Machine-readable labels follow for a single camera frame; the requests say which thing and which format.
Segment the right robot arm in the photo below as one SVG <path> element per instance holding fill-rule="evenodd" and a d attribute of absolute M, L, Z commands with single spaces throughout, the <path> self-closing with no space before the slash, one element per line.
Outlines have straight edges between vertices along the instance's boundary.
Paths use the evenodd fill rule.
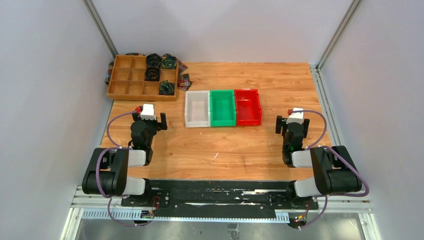
<path fill-rule="evenodd" d="M 359 192 L 363 183 L 353 160 L 343 145 L 332 147 L 303 147 L 309 127 L 308 119 L 276 117 L 275 133 L 281 134 L 282 160 L 290 168 L 311 168 L 313 176 L 288 184 L 286 203 L 294 209 L 306 198 L 345 195 Z"/>

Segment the rolled dark cloth middle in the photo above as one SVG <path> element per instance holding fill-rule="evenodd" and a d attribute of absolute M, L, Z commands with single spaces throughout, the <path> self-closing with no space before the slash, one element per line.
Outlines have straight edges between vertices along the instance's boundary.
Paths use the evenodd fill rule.
<path fill-rule="evenodd" d="M 161 69 L 159 67 L 150 67 L 148 66 L 145 69 L 145 81 L 149 82 L 159 82 L 161 77 Z"/>

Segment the rolled dark cloth top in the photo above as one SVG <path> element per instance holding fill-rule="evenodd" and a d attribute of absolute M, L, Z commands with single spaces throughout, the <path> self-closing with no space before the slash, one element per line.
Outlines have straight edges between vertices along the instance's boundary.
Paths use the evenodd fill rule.
<path fill-rule="evenodd" d="M 161 68 L 163 58 L 157 53 L 151 53 L 146 56 L 146 66 L 150 68 Z"/>

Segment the wooden compartment tray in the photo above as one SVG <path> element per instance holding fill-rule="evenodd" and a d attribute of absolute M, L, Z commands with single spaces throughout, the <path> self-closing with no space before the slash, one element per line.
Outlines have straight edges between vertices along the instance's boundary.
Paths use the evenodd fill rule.
<path fill-rule="evenodd" d="M 112 100 L 173 102 L 178 98 L 178 67 L 160 68 L 160 81 L 145 81 L 148 55 L 115 56 L 107 96 Z M 160 95 L 160 83 L 169 81 L 175 85 L 174 95 Z"/>

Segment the white plastic bin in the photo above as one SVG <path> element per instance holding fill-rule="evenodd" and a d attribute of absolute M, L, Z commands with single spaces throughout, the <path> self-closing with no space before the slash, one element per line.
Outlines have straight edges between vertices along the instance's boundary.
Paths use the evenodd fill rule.
<path fill-rule="evenodd" d="M 209 90 L 194 90 L 186 92 L 184 119 L 186 128 L 211 127 Z"/>

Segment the red plastic bin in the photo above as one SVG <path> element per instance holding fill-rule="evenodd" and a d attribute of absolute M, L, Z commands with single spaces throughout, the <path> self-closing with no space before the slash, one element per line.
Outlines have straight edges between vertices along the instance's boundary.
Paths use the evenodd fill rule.
<path fill-rule="evenodd" d="M 236 126 L 260 126 L 262 107 L 257 89 L 235 89 Z"/>

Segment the plaid cloth under tray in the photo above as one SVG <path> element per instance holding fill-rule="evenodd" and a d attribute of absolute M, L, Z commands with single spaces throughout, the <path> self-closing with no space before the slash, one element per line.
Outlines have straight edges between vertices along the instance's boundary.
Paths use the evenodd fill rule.
<path fill-rule="evenodd" d="M 127 55 L 127 56 L 145 56 L 145 54 L 138 53 L 138 52 L 128 52 L 125 55 Z M 177 59 L 174 55 L 169 54 L 169 53 L 165 53 L 164 55 L 162 55 L 162 57 L 165 58 L 166 60 L 170 60 L 171 58 Z M 107 69 L 105 79 L 104 79 L 104 82 L 105 82 L 106 85 L 109 85 L 109 83 L 110 83 L 114 63 L 115 63 L 115 60 L 110 62 L 109 65 L 108 65 L 108 69 Z M 184 63 L 182 63 L 181 60 L 179 60 L 179 58 L 178 58 L 177 87 L 180 90 L 183 90 L 183 91 L 188 91 L 189 88 L 191 87 L 191 85 L 193 84 L 193 82 L 190 80 L 189 74 L 183 73 L 184 71 L 187 70 L 187 68 L 188 68 L 188 66 L 185 65 Z"/>

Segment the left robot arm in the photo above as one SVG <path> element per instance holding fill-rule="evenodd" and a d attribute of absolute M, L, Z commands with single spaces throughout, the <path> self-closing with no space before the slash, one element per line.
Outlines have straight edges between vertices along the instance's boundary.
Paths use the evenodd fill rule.
<path fill-rule="evenodd" d="M 168 129 L 165 113 L 160 113 L 160 121 L 155 115 L 142 115 L 137 111 L 126 112 L 112 118 L 106 125 L 106 134 L 110 138 L 110 125 L 118 118 L 131 115 L 134 122 L 130 126 L 127 147 L 112 139 L 114 147 L 95 148 L 82 179 L 82 190 L 87 195 L 102 195 L 104 198 L 134 195 L 140 206 L 149 206 L 153 193 L 147 189 L 147 178 L 128 176 L 128 168 L 143 167 L 151 163 L 152 143 L 157 132 Z"/>

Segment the green plastic bin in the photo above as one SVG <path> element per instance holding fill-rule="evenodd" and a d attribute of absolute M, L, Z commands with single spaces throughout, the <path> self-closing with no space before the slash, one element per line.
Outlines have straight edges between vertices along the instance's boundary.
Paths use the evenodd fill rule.
<path fill-rule="evenodd" d="M 211 90 L 209 96 L 210 125 L 212 127 L 234 127 L 236 125 L 234 90 Z"/>

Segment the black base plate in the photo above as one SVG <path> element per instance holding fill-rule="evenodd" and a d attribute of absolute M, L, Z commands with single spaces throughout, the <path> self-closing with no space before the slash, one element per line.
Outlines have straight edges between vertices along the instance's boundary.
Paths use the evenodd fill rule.
<path fill-rule="evenodd" d="M 189 219 L 271 219 L 277 210 L 318 209 L 311 197 L 295 197 L 289 181 L 154 179 L 149 186 L 148 193 L 125 198 L 121 206 Z"/>

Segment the rolled green cloth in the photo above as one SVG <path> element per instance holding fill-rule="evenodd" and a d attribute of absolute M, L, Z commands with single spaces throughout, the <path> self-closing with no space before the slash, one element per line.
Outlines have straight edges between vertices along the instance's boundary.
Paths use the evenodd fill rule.
<path fill-rule="evenodd" d="M 162 59 L 161 66 L 163 69 L 175 70 L 177 68 L 178 59 L 175 56 L 168 55 Z"/>
<path fill-rule="evenodd" d="M 159 85 L 159 94 L 164 96 L 173 96 L 175 94 L 175 84 L 164 80 Z"/>

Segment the rolled green cloth top right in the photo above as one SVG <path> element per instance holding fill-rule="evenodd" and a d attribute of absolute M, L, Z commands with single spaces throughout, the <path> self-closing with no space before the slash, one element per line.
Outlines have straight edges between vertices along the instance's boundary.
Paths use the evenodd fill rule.
<path fill-rule="evenodd" d="M 161 66 L 163 69 L 175 70 L 177 68 L 178 59 L 175 56 L 168 55 L 162 59 Z"/>

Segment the rolled green cloth bottom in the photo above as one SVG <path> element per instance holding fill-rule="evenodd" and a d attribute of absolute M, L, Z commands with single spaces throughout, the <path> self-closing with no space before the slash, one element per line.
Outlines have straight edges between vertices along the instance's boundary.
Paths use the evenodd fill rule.
<path fill-rule="evenodd" d="M 173 96 L 175 94 L 175 84 L 164 80 L 159 85 L 159 94 L 164 96 Z"/>

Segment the rolled dark cloth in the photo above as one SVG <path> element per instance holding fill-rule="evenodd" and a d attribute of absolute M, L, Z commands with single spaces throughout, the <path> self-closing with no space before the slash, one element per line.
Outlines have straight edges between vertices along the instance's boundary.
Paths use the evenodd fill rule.
<path fill-rule="evenodd" d="M 148 66 L 145 69 L 145 81 L 149 82 L 159 82 L 161 77 L 161 69 L 159 67 L 150 67 Z"/>
<path fill-rule="evenodd" d="M 146 56 L 146 66 L 150 68 L 161 68 L 163 58 L 157 53 L 151 53 Z"/>

